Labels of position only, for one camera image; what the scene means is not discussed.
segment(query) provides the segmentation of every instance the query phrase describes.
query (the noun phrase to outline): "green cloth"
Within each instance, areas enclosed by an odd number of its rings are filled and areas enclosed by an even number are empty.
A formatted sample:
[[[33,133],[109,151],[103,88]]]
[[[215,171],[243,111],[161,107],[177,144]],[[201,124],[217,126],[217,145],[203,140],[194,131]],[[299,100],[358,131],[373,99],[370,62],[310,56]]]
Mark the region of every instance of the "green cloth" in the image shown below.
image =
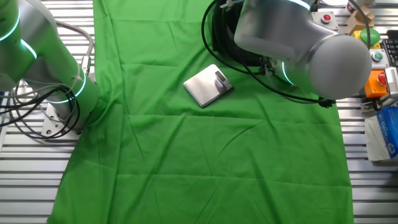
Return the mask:
[[[336,107],[218,64],[200,35],[209,4],[94,0],[101,96],[49,223],[353,223]],[[212,63],[234,90],[200,108],[183,83]]]

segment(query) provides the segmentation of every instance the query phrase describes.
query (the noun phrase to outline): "metal case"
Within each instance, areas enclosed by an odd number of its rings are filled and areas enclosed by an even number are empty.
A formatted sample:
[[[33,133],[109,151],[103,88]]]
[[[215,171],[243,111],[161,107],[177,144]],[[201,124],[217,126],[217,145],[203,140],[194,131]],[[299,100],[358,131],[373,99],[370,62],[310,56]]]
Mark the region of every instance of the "metal case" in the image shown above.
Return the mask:
[[[216,65],[205,68],[187,80],[184,86],[201,107],[205,107],[232,88],[232,84]]]

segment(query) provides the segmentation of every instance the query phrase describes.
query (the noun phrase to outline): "control panel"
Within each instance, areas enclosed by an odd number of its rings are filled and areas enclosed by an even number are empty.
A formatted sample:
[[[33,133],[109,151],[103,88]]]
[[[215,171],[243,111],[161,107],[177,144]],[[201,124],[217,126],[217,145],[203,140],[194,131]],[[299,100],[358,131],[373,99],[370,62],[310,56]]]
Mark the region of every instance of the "control panel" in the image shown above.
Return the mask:
[[[315,23],[331,30],[338,30],[338,23],[334,12],[313,12],[312,19]]]
[[[390,67],[387,53],[384,49],[370,49],[372,69],[385,69]]]

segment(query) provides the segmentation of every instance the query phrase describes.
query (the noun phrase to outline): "metal bracket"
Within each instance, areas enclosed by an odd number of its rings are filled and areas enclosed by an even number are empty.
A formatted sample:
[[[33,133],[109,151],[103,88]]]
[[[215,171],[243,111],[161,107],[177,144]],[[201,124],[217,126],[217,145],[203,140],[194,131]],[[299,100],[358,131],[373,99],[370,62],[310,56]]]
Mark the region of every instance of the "metal bracket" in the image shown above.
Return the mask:
[[[58,116],[55,113],[54,107],[49,104],[47,106],[47,111],[46,113],[54,120],[59,121]],[[48,117],[44,117],[44,122],[43,122],[43,130],[42,130],[42,135],[44,136],[51,136],[63,128],[63,124],[52,121]],[[67,140],[77,140],[81,136],[81,131],[80,130],[72,130],[68,134],[66,134],[62,139],[67,139]]]

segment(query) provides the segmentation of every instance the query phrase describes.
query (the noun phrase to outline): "metal rail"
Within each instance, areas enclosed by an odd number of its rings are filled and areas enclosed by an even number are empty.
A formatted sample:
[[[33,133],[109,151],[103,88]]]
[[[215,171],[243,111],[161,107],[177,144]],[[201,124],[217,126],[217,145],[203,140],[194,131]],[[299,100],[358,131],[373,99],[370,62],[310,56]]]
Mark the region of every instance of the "metal rail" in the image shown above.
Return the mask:
[[[81,27],[94,36],[91,1],[44,1],[44,4],[57,20]],[[349,15],[344,8],[320,11],[333,11],[340,32],[346,30]],[[398,8],[377,8],[373,13],[382,38],[386,38],[387,30],[398,29]],[[88,41],[70,30],[60,27],[58,31],[68,50],[80,62]],[[359,99],[340,100],[337,106],[353,185],[355,223],[398,223],[398,164],[368,161],[365,117],[359,110]],[[26,120],[41,131],[44,115],[36,110]],[[46,222],[75,144],[68,139],[62,143],[42,143],[24,136],[13,125],[7,127],[0,153],[0,223]]]

